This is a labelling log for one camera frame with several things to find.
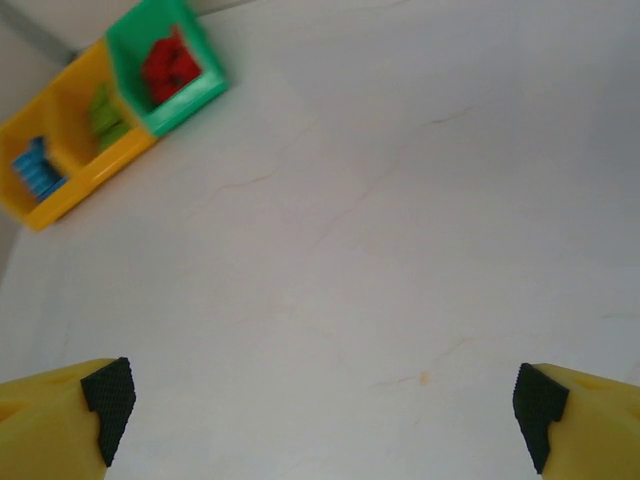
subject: blue toy piece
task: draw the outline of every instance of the blue toy piece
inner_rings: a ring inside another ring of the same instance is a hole
[[[65,178],[47,161],[44,137],[31,140],[29,150],[13,161],[13,168],[39,202],[65,182]]]

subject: marble surface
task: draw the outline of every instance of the marble surface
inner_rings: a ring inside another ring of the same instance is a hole
[[[533,479],[521,362],[640,381],[640,4],[261,1],[234,88],[0,290],[0,380],[131,358],[109,480]]]

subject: plastic container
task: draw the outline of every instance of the plastic container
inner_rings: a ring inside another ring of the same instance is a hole
[[[177,26],[202,74],[160,106],[142,78],[142,64],[154,43]],[[228,88],[204,31],[182,0],[143,0],[107,31],[118,88],[151,133],[160,137],[176,128]]]
[[[0,129],[0,202],[33,230],[42,230],[59,219],[157,141],[115,95],[132,128],[99,153],[88,110],[91,97],[103,83],[115,86],[106,42],[100,40]],[[28,150],[29,142],[40,136],[45,138],[47,160],[66,182],[38,202],[12,164]]]

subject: wall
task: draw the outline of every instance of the wall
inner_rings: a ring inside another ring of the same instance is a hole
[[[9,119],[60,69],[0,23],[0,123]],[[0,279],[18,226],[0,212]]]
[[[237,3],[241,0],[189,0],[198,12]],[[83,48],[93,43],[138,0],[10,0],[48,31],[70,46]]]

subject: compartment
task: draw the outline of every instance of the compartment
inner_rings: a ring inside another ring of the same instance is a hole
[[[158,106],[142,65],[155,42],[170,37],[174,26],[202,74]],[[177,127],[228,87],[204,32],[182,0],[143,0],[107,31],[107,42],[121,95],[156,136]]]
[[[100,136],[92,128],[94,98],[103,87],[110,93],[108,102],[127,124],[137,126],[118,101],[115,82],[104,42],[98,42],[69,65],[50,87],[49,136],[51,149],[61,166],[73,175],[98,155]]]

